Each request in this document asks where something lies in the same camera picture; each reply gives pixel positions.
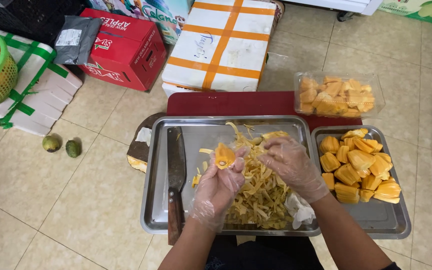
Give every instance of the metal tray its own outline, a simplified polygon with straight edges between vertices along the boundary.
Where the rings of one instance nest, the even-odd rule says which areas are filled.
[[[364,138],[377,140],[382,144],[381,152],[391,156],[385,136],[374,126],[323,126],[315,128],[311,133],[312,149],[314,151],[316,166],[323,171],[321,163],[319,162],[319,157],[323,155],[319,150],[319,144],[325,137],[333,136],[341,140],[341,137],[346,132],[359,128],[367,128],[368,133]],[[389,174],[393,176],[399,184],[394,167],[389,170]],[[402,192],[399,194],[399,198],[400,200],[397,204],[371,198],[367,203],[359,202],[358,204],[341,205],[372,239],[403,239],[410,235],[411,221]]]
[[[168,158],[167,129],[181,126],[186,152],[186,182],[181,190],[185,218],[195,195],[191,187],[196,168],[202,169],[202,162],[209,161],[209,156],[199,153],[200,148],[215,149],[219,142],[230,144],[236,136],[231,126],[233,122],[240,132],[249,137],[243,124],[252,125],[253,136],[282,130],[303,144],[308,156],[313,159],[313,146],[310,141],[308,124],[298,116],[215,116],[215,117],[162,117],[153,125],[151,145],[149,147],[146,180],[141,204],[140,222],[143,229],[150,234],[168,233]],[[281,230],[257,228],[255,224],[226,223],[221,234],[247,236],[317,236],[321,233],[315,220],[310,225],[302,225],[297,230],[288,222]]]

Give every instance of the plastic bag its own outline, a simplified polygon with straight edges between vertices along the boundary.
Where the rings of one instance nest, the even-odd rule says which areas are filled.
[[[294,191],[286,197],[284,206],[286,206],[287,212],[294,218],[293,229],[295,230],[301,224],[312,224],[316,218],[315,211],[309,203]]]
[[[100,18],[64,16],[61,32],[57,35],[55,64],[84,65],[103,21]]]

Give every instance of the green mango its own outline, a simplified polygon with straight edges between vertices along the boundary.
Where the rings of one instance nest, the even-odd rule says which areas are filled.
[[[70,140],[66,142],[66,153],[71,158],[77,158],[81,154],[81,146],[77,142]]]
[[[48,135],[43,139],[43,148],[49,153],[53,153],[60,149],[60,143],[55,137],[51,137]]]

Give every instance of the person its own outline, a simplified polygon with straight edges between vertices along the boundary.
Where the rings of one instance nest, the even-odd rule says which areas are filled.
[[[314,209],[322,236],[342,270],[400,270],[333,197],[306,148],[291,137],[267,140],[257,159],[276,172]],[[201,176],[193,205],[176,244],[160,270],[323,269],[308,237],[256,236],[236,245],[236,236],[218,235],[227,209],[245,182],[246,149],[226,169],[210,166]]]

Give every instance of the plastic glove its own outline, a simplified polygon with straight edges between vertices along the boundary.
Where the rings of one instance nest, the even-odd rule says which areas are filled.
[[[258,156],[258,160],[275,171],[286,185],[308,203],[313,203],[329,193],[316,165],[306,155],[306,147],[295,139],[291,137],[269,139],[264,148],[268,151]]]
[[[245,179],[241,172],[246,152],[244,147],[238,149],[235,153],[236,160],[226,169],[216,166],[215,153],[211,153],[209,167],[201,175],[196,187],[189,216],[217,233],[223,229],[226,211],[244,185]]]

